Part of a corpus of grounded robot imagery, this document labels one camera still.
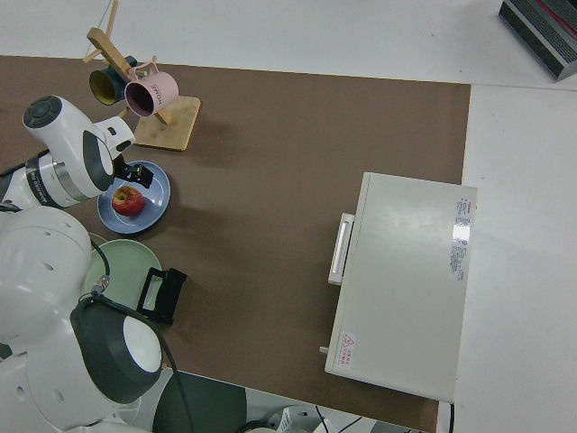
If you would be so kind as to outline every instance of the white handle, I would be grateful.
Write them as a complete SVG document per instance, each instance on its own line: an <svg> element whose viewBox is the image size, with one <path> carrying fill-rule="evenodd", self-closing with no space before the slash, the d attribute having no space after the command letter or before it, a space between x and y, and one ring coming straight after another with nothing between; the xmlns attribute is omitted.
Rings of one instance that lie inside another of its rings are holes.
<svg viewBox="0 0 577 433"><path fill-rule="evenodd" d="M343 283L344 264L346 255L349 251L349 241L353 232L353 214L342 214L339 233L336 236L334 245L333 261L331 262L331 271L328 274L328 282L340 286Z"/></svg>

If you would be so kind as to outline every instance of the mug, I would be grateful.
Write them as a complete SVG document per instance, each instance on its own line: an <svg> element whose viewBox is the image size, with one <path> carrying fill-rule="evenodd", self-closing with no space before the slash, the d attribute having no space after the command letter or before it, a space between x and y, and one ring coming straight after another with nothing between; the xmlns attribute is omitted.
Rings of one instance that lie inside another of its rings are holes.
<svg viewBox="0 0 577 433"><path fill-rule="evenodd" d="M138 78L136 71L144 68L148 68L150 73ZM131 81L124 89L126 104L140 117L153 115L179 97L176 80L167 72L159 71L153 61L131 68L128 76Z"/></svg>
<svg viewBox="0 0 577 433"><path fill-rule="evenodd" d="M136 59L132 56L126 57L126 61L132 67L137 64ZM93 71L88 79L88 84L90 84L90 90L92 90L95 98L105 106L111 106L124 99L126 82L112 66Z"/></svg>

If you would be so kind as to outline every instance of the pink mug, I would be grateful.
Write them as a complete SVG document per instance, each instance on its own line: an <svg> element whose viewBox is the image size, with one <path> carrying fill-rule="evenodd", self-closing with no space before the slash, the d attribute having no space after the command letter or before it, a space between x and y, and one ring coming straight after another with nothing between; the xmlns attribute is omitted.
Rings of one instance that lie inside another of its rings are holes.
<svg viewBox="0 0 577 433"><path fill-rule="evenodd" d="M148 75L138 78L136 70L149 69ZM147 117L166 108L179 97L179 86L167 72L159 71L156 63L149 61L130 68L130 82L124 89L126 103L136 115Z"/></svg>

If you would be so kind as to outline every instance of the plate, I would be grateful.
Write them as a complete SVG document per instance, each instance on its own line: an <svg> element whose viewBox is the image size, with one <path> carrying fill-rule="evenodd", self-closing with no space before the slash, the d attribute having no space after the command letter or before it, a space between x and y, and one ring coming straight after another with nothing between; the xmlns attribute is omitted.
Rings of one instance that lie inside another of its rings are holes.
<svg viewBox="0 0 577 433"><path fill-rule="evenodd" d="M159 259L144 244L130 239L116 239L100 245L110 265L110 284L105 290L105 296L119 304L136 309L141 297L142 286L146 281L148 270L161 270ZM89 293L94 283L105 273L105 265L97 251L90 256L87 276L84 279L84 293ZM156 294L162 284L162 279L153 277L144 305L146 309L154 309Z"/></svg>
<svg viewBox="0 0 577 433"><path fill-rule="evenodd" d="M95 243L96 245L98 245L98 246L100 246L100 245L108 242L108 241L106 241L106 240L104 239L104 237L102 237L102 236L100 236L100 235L97 235L96 233L90 233L90 232L88 232L88 236L90 236L90 240L91 240L92 242L94 242L94 243Z"/></svg>
<svg viewBox="0 0 577 433"><path fill-rule="evenodd" d="M129 165L134 164L142 164L148 170L152 171L154 177L152 178L151 187L146 189L138 183L114 179L114 183L104 194L98 196L97 201L98 216L103 224L113 232L120 233L121 235L132 235L152 226L162 217L162 214L164 214L164 211L169 205L170 182L164 170L149 161L129 162ZM123 185L138 189L146 200L144 210L137 216L117 214L112 207L112 197L116 190Z"/></svg>

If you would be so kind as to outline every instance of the green mug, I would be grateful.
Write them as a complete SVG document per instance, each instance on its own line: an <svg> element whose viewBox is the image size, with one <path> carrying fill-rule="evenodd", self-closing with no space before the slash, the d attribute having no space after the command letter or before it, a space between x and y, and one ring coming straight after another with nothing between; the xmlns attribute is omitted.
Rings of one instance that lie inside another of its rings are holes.
<svg viewBox="0 0 577 433"><path fill-rule="evenodd" d="M138 63L132 56L126 57L126 61L131 67L135 67ZM126 81L118 75L112 66L93 71L88 79L88 84L95 98L105 106L111 106L124 99Z"/></svg>

